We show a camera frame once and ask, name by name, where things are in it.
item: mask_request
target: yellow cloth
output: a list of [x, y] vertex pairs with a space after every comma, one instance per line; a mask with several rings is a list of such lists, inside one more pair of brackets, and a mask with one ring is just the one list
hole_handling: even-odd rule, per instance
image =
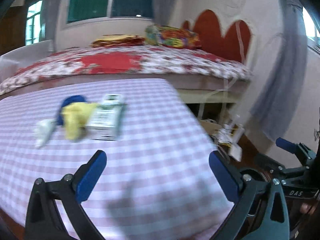
[[80, 137], [80, 128], [84, 127], [90, 118], [97, 103], [71, 103], [62, 108], [64, 128], [66, 129], [66, 139], [76, 140]]
[[96, 39], [96, 41], [119, 41], [124, 39], [131, 39], [135, 38], [137, 35], [127, 35], [127, 34], [121, 34], [121, 35], [103, 35], [102, 37]]

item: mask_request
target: screw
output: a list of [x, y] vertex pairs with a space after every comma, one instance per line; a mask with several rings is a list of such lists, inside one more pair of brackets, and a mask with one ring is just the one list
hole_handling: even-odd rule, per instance
[[275, 185], [279, 185], [279, 184], [280, 184], [279, 179], [273, 179], [272, 182], [273, 182], [273, 184], [275, 184]]
[[252, 179], [249, 174], [244, 174], [244, 175], [242, 176], [242, 178], [243, 178], [245, 181], [250, 181], [250, 180]]
[[42, 178], [36, 179], [36, 181], [35, 181], [35, 184], [36, 184], [36, 185], [39, 185], [39, 184], [41, 184], [41, 183], [42, 183]]
[[72, 177], [73, 177], [72, 174], [67, 174], [67, 175], [65, 175], [65, 176], [63, 177], [63, 179], [64, 179], [65, 181], [69, 181], [69, 180], [72, 180]]

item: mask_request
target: blue cloth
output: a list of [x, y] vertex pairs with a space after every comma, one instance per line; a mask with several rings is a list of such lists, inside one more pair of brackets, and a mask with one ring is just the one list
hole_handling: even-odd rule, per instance
[[58, 125], [63, 125], [63, 117], [61, 114], [62, 108], [70, 105], [71, 103], [77, 103], [77, 102], [87, 102], [87, 101], [86, 101], [85, 97], [77, 95], [77, 96], [68, 97], [62, 102], [62, 105], [60, 106], [60, 109], [58, 112], [58, 117], [57, 117], [57, 124]]

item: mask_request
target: white box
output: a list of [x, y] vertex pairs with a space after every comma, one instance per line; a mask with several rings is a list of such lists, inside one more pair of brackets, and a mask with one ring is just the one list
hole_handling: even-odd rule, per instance
[[95, 140], [116, 140], [124, 108], [123, 95], [105, 95], [87, 122], [89, 137]]

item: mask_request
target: mattress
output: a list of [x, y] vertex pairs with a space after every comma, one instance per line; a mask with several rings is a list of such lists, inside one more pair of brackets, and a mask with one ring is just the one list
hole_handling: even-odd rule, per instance
[[[106, 93], [123, 94], [127, 103], [117, 141], [72, 142], [57, 128], [35, 149], [36, 122], [55, 118], [66, 97], [97, 102]], [[207, 240], [233, 207], [208, 164], [215, 145], [165, 80], [91, 82], [8, 97], [0, 101], [0, 122], [0, 208], [23, 226], [35, 179], [60, 180], [98, 149], [107, 153], [107, 166], [82, 207], [106, 240]]]
[[165, 78], [176, 89], [191, 90], [222, 89], [223, 79], [237, 79], [233, 89], [241, 93], [252, 73], [239, 62], [202, 50], [151, 45], [71, 48], [18, 70], [0, 84], [0, 95], [31, 85], [35, 86], [25, 91], [99, 80], [154, 77]]

